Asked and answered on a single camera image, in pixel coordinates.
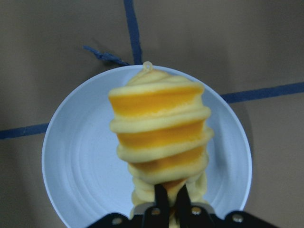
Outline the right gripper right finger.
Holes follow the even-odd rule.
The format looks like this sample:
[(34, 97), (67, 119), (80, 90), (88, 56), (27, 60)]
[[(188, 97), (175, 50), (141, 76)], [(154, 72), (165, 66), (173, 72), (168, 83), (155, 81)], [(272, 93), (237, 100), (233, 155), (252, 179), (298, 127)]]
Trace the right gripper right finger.
[(235, 210), (224, 219), (219, 218), (213, 208), (204, 203), (192, 203), (186, 185), (179, 190), (176, 198), (176, 216), (181, 228), (274, 228), (247, 212)]

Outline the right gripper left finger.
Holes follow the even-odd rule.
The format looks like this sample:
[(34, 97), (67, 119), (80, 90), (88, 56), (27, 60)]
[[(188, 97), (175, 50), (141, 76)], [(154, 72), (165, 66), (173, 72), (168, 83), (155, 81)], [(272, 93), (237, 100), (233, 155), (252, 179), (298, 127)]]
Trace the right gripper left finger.
[(132, 219), (120, 213), (110, 213), (97, 220), (93, 228), (168, 228), (170, 207), (166, 189), (154, 186), (154, 202), (135, 207)]

